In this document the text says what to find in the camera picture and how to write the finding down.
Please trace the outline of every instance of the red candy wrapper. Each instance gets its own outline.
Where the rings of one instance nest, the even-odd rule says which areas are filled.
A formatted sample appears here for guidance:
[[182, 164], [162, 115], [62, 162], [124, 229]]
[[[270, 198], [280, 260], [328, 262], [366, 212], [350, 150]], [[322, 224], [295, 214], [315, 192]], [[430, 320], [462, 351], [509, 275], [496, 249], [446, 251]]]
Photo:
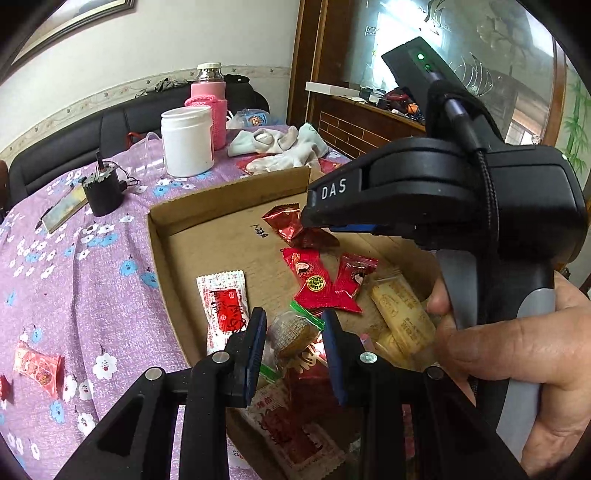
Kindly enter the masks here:
[[327, 413], [339, 411], [339, 403], [330, 384], [322, 337], [292, 359], [286, 369], [290, 411], [300, 423], [310, 423]]
[[300, 222], [300, 205], [278, 205], [262, 216], [273, 231], [293, 248], [338, 247], [339, 241], [322, 228], [304, 228]]
[[4, 401], [10, 395], [10, 383], [4, 375], [0, 375], [0, 400]]
[[354, 298], [359, 293], [363, 279], [366, 275], [373, 273], [377, 267], [378, 261], [374, 258], [354, 254], [343, 254], [340, 257], [339, 273], [335, 281], [335, 292], [343, 304], [343, 310], [362, 313], [361, 308], [354, 301]]
[[341, 308], [318, 250], [284, 248], [283, 260], [301, 285], [301, 290], [294, 296], [297, 303], [307, 310]]
[[14, 355], [13, 370], [26, 375], [42, 386], [52, 398], [59, 398], [63, 385], [62, 356], [43, 355], [19, 340]]

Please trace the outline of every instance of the table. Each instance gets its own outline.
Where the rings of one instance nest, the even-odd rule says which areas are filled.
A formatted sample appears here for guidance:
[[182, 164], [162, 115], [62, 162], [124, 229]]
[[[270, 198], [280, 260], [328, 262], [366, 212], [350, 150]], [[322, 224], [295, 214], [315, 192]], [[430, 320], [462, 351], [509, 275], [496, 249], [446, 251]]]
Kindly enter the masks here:
[[[335, 151], [335, 163], [348, 159]], [[40, 216], [95, 166], [70, 171], [10, 211], [0, 226], [0, 374], [14, 395], [0, 403], [0, 433], [33, 480], [53, 479], [80, 442], [149, 367], [188, 367], [168, 321], [154, 272], [146, 214], [156, 203], [236, 180], [245, 173], [226, 150], [190, 179], [166, 175], [160, 140], [143, 141], [110, 160], [136, 175], [115, 212], [88, 206], [53, 233]], [[51, 398], [12, 371], [17, 342], [65, 361], [63, 395]], [[178, 472], [179, 414], [172, 478]], [[228, 440], [230, 477], [258, 475]]]

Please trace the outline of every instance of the candy wrapper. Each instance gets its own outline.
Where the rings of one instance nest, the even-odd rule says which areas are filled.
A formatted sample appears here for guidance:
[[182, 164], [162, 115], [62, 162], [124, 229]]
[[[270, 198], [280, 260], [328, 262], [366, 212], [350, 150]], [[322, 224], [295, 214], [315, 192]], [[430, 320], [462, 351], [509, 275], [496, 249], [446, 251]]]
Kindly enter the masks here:
[[320, 252], [312, 249], [284, 248], [283, 260], [301, 285], [294, 300], [306, 310], [341, 308], [341, 302], [320, 260]]
[[314, 342], [322, 330], [321, 319], [292, 301], [290, 309], [269, 325], [267, 339], [278, 358], [292, 358]]
[[361, 255], [343, 254], [340, 257], [339, 273], [335, 281], [335, 292], [340, 297], [343, 310], [362, 313], [354, 298], [359, 293], [363, 279], [378, 268], [378, 261]]
[[7, 400], [10, 396], [10, 383], [4, 375], [0, 375], [0, 400]]
[[304, 228], [300, 222], [300, 205], [278, 205], [263, 215], [273, 231], [293, 248], [338, 247], [339, 241], [322, 228]]
[[374, 282], [371, 297], [404, 359], [410, 359], [411, 355], [433, 343], [435, 325], [402, 273]]
[[207, 354], [224, 350], [230, 336], [246, 329], [248, 305], [244, 272], [222, 272], [197, 278], [207, 316]]
[[35, 380], [52, 398], [59, 398], [63, 386], [62, 356], [43, 355], [19, 340], [13, 370]]
[[298, 422], [289, 410], [288, 392], [282, 381], [258, 390], [251, 406], [241, 413], [265, 437], [290, 480], [321, 480], [345, 459], [316, 423]]
[[287, 364], [289, 405], [302, 424], [339, 411], [333, 394], [322, 337]]

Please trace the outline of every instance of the white cloth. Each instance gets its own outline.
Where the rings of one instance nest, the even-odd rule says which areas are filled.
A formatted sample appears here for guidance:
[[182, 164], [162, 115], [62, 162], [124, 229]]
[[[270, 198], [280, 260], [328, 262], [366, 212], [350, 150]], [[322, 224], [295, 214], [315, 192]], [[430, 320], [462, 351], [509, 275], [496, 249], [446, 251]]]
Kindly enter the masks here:
[[288, 168], [320, 167], [318, 159], [329, 152], [328, 145], [310, 124], [304, 124], [300, 128], [295, 144], [278, 155], [272, 157], [257, 158], [251, 161], [246, 170], [253, 174], [268, 171], [287, 170]]
[[256, 132], [242, 130], [228, 147], [228, 157], [249, 153], [283, 153], [293, 146], [297, 138], [296, 127], [289, 127], [287, 133], [268, 128], [260, 128]]

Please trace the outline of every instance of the cardboard box flap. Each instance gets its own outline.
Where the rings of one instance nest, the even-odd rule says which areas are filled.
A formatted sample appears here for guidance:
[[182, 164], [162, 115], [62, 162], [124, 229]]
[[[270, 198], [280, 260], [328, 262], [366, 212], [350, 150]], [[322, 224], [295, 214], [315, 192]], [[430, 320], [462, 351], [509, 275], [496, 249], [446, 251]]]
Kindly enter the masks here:
[[160, 235], [174, 235], [239, 210], [305, 192], [310, 173], [308, 167], [299, 167], [255, 175], [160, 203], [149, 215]]

